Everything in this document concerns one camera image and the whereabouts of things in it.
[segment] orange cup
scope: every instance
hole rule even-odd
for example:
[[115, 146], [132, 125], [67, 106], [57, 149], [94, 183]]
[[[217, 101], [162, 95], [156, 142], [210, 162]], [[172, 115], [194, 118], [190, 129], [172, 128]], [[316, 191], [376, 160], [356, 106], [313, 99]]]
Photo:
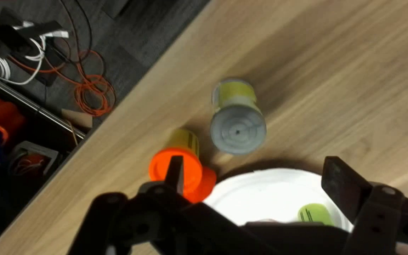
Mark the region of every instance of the orange cup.
[[177, 129], [165, 149], [152, 157], [149, 177], [152, 182], [165, 182], [172, 157], [182, 156], [184, 170], [182, 194], [192, 203], [200, 203], [213, 191], [217, 174], [214, 170], [203, 167], [199, 155], [197, 136], [187, 129]]

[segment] wooden table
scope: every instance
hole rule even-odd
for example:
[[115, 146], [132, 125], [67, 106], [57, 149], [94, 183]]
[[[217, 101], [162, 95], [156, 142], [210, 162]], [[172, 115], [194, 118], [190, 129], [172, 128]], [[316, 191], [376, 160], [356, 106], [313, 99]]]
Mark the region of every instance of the wooden table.
[[[226, 77], [250, 80], [267, 116], [268, 140], [247, 157], [209, 138], [211, 92]], [[221, 173], [320, 172], [336, 155], [408, 196], [408, 2], [211, 2], [6, 231], [0, 254], [65, 254], [92, 199], [133, 196], [180, 126]]]

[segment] black cable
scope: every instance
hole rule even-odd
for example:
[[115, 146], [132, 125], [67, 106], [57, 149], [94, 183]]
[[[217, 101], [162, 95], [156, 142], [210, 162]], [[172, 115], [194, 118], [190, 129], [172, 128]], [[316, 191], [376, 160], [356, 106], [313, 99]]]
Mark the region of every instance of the black cable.
[[[85, 50], [85, 54], [84, 54], [84, 55], [81, 55], [81, 54], [77, 55], [77, 57], [78, 57], [78, 61], [68, 58], [67, 63], [68, 63], [68, 64], [82, 64], [82, 61], [87, 60], [87, 58], [91, 55], [91, 51], [92, 51], [92, 41], [94, 41], [94, 38], [92, 38], [92, 27], [91, 27], [90, 17], [88, 17], [85, 9], [82, 7], [81, 2], [80, 2], [80, 0], [74, 0], [74, 2], [75, 2], [77, 7], [80, 9], [80, 12], [81, 12], [81, 14], [82, 14], [82, 17], [85, 19], [85, 23], [87, 23], [88, 46], [87, 46], [87, 50]], [[78, 34], [77, 34], [78, 30], [77, 30], [75, 21], [74, 21], [74, 16], [71, 14], [70, 9], [67, 9], [64, 0], [60, 0], [60, 3], [61, 3], [61, 6], [63, 6], [65, 14], [67, 14], [68, 19], [70, 19], [70, 23], [71, 23], [71, 26], [73, 26], [73, 30], [74, 30], [74, 33], [75, 33], [77, 48], [80, 48], [80, 37], [78, 37]]]

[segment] floor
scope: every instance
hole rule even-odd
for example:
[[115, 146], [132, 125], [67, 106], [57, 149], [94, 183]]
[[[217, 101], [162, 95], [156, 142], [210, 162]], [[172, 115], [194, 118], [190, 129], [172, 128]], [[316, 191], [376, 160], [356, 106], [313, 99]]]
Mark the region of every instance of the floor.
[[[114, 85], [119, 104], [162, 57], [165, 50], [199, 14], [209, 0], [84, 0], [82, 6], [92, 27], [92, 47], [99, 51], [107, 64], [105, 77]], [[87, 48], [90, 34], [85, 20], [75, 2], [65, 2], [78, 27], [81, 48]], [[10, 9], [24, 20], [46, 23], [58, 21], [70, 29], [60, 0], [0, 0], [0, 10]], [[99, 63], [87, 61], [85, 68], [99, 68]], [[74, 104], [74, 87], [56, 80], [51, 87], [39, 81], [17, 88], [24, 95], [43, 104], [54, 112], [61, 109], [80, 111]], [[94, 118], [97, 128], [107, 116]]]

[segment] white plate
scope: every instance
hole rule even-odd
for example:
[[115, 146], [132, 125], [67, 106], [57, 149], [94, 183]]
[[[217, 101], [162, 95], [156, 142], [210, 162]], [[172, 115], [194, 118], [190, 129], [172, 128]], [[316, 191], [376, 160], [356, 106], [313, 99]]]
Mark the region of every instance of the white plate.
[[353, 225], [320, 187], [322, 176], [296, 169], [269, 169], [227, 179], [204, 201], [216, 211], [244, 225], [252, 221], [301, 221], [306, 204], [328, 208], [335, 227], [352, 231]]

